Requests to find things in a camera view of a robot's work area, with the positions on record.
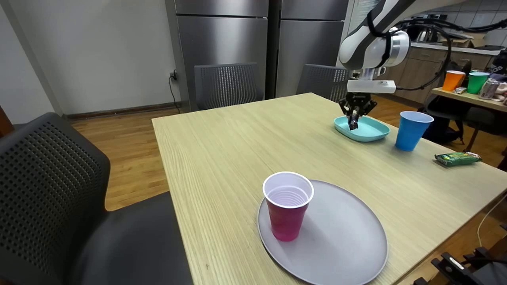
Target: red plastic cup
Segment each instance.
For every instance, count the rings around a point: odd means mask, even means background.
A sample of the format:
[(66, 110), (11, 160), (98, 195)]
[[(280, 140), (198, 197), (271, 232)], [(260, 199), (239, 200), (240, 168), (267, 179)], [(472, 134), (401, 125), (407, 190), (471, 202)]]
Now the red plastic cup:
[(305, 211), (313, 198), (313, 185), (294, 172), (272, 174), (262, 185), (276, 239), (293, 241), (299, 235)]

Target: teal plate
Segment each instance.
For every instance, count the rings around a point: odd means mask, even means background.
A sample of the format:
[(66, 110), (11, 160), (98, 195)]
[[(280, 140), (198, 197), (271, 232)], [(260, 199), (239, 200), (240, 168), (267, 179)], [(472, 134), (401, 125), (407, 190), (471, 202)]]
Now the teal plate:
[(357, 122), (358, 128), (351, 131), (348, 126), (348, 119), (345, 116), (335, 119), (335, 128), (346, 137), (366, 143), (381, 139), (391, 131), (388, 126), (370, 117), (360, 117)]

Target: cardboard box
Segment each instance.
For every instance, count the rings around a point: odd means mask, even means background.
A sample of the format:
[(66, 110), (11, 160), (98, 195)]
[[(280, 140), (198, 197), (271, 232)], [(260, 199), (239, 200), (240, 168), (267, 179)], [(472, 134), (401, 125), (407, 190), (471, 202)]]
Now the cardboard box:
[[(485, 33), (464, 33), (465, 35), (469, 35), (474, 37), (473, 39), (452, 39), (452, 46), (458, 48), (476, 48), (482, 47), (486, 44), (484, 41)], [(443, 46), (447, 46), (447, 40), (445, 38), (441, 38), (440, 42), (442, 42)]]

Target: orange cup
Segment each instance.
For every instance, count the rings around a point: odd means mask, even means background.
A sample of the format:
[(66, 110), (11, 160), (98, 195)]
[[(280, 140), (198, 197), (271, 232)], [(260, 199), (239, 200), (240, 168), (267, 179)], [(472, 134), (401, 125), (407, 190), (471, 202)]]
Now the orange cup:
[(445, 75), (444, 85), (442, 90), (445, 91), (453, 91), (456, 87), (459, 87), (465, 78), (464, 72), (459, 72), (455, 70), (448, 70)]

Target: blue plastic cup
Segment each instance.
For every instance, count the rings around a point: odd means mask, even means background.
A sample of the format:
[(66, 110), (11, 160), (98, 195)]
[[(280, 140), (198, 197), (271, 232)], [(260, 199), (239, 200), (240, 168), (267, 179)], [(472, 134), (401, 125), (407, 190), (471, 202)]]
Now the blue plastic cup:
[(400, 116), (395, 146), (402, 151), (411, 152), (433, 122), (433, 117), (416, 111), (403, 111)]

